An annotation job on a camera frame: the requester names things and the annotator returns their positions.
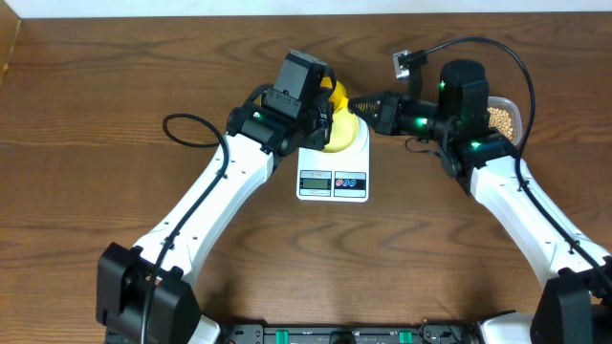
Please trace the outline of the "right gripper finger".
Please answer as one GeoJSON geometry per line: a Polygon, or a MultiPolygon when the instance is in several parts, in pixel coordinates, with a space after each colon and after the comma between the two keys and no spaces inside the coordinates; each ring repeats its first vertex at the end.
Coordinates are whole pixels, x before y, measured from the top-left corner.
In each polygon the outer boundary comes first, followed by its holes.
{"type": "Polygon", "coordinates": [[[368,125],[381,122],[382,105],[379,102],[357,102],[351,104],[351,111],[368,125]]]}
{"type": "Polygon", "coordinates": [[[350,108],[378,108],[386,98],[386,92],[376,94],[353,97],[349,99],[348,106],[350,108]]]}

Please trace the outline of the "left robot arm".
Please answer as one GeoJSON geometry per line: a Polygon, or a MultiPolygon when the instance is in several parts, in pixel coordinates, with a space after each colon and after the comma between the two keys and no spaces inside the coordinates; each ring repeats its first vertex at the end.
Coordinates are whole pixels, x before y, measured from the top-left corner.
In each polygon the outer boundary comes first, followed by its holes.
{"type": "Polygon", "coordinates": [[[273,84],[232,109],[210,163],[176,206],[131,248],[98,260],[96,320],[131,343],[214,343],[221,327],[194,293],[217,239],[249,196],[298,148],[329,142],[336,87],[322,60],[291,50],[273,84]]]}

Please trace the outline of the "yellow measuring scoop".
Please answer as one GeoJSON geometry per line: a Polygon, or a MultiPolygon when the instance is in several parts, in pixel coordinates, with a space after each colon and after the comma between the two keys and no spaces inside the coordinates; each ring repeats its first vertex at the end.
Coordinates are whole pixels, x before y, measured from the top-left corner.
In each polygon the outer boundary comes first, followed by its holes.
{"type": "MultiPolygon", "coordinates": [[[[333,86],[332,79],[329,76],[325,76],[320,83],[322,88],[331,89],[333,86]]],[[[334,92],[330,96],[330,101],[334,104],[334,112],[348,107],[349,98],[346,93],[345,87],[340,81],[336,81],[336,87],[334,92]]]]}

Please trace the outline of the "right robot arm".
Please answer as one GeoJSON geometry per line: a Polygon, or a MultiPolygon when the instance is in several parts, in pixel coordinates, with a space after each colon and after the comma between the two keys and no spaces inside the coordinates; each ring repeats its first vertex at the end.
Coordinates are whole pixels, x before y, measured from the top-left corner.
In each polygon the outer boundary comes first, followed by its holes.
{"type": "Polygon", "coordinates": [[[581,233],[533,179],[515,145],[491,127],[484,67],[458,59],[441,71],[436,103],[419,98],[419,69],[399,62],[407,94],[349,100],[376,133],[434,141],[446,174],[489,210],[543,288],[535,314],[509,312],[479,325],[483,343],[608,343],[611,255],[581,233]]]}

